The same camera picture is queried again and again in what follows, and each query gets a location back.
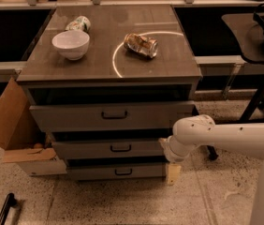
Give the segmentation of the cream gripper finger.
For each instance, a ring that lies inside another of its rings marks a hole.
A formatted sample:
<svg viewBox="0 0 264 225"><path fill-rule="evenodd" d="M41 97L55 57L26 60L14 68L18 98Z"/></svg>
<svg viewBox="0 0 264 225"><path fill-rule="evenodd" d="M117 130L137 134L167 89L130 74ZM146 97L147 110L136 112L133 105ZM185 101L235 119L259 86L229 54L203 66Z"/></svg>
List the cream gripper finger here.
<svg viewBox="0 0 264 225"><path fill-rule="evenodd" d="M166 165L166 182L168 185L174 185L180 177L181 166L179 164L169 163Z"/></svg>

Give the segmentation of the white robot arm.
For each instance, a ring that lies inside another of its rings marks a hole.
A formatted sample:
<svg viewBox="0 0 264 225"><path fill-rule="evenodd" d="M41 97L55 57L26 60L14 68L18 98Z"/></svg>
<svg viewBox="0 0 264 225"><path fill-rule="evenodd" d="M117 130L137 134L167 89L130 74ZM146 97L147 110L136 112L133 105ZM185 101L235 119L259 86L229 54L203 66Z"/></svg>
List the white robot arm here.
<svg viewBox="0 0 264 225"><path fill-rule="evenodd" d="M264 225L264 123L217 125L210 116L197 115L178 120L172 134L159 142L166 159L174 164L206 145L261 159L249 225Z"/></svg>

